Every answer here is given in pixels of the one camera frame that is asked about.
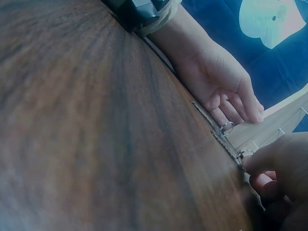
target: wristwatch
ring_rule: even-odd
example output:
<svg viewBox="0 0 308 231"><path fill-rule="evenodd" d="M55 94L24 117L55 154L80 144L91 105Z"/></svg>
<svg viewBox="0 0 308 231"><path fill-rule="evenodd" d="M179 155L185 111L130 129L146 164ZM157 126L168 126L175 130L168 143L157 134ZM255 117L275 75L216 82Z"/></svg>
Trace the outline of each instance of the wristwatch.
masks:
<svg viewBox="0 0 308 231"><path fill-rule="evenodd" d="M103 2L114 11L129 32L138 31L159 19L158 12L163 9L169 1L170 0L103 0Z"/></svg>

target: wood grain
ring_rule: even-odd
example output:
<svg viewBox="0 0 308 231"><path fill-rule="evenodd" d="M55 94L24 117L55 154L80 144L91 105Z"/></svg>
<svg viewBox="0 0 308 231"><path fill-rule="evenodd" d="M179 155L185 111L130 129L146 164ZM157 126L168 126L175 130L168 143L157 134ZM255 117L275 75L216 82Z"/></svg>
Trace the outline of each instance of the wood grain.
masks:
<svg viewBox="0 0 308 231"><path fill-rule="evenodd" d="M1 231L260 227L189 94L99 0L2 0L0 41Z"/></svg>

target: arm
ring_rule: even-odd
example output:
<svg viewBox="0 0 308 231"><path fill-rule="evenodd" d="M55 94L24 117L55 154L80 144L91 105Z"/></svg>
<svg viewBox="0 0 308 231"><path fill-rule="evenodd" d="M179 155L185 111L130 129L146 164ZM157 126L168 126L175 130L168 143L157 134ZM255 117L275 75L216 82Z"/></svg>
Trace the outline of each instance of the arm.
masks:
<svg viewBox="0 0 308 231"><path fill-rule="evenodd" d="M263 121L264 108L254 95L249 74L181 5L173 19L148 37L220 126L228 121Z"/></svg>

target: blue fabric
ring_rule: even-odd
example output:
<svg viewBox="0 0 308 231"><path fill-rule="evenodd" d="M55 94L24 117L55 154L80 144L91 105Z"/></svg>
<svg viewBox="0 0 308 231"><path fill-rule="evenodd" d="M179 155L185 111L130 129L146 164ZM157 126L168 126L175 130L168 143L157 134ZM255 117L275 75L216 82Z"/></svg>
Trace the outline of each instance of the blue fabric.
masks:
<svg viewBox="0 0 308 231"><path fill-rule="evenodd" d="M308 23L308 1L295 0ZM257 98L269 108L308 82L308 26L269 49L239 26L242 0L183 0L184 8L247 70ZM308 131L308 116L294 132Z"/></svg>

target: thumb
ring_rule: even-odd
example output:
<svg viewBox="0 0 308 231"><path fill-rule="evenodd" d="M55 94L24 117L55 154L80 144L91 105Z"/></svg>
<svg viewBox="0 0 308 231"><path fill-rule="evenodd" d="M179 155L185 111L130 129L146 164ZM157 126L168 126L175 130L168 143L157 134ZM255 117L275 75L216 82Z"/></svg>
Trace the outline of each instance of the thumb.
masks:
<svg viewBox="0 0 308 231"><path fill-rule="evenodd" d="M259 113L258 101L255 97L249 77L241 78L237 93L243 103L244 110L248 118L254 123L262 122L263 116Z"/></svg>

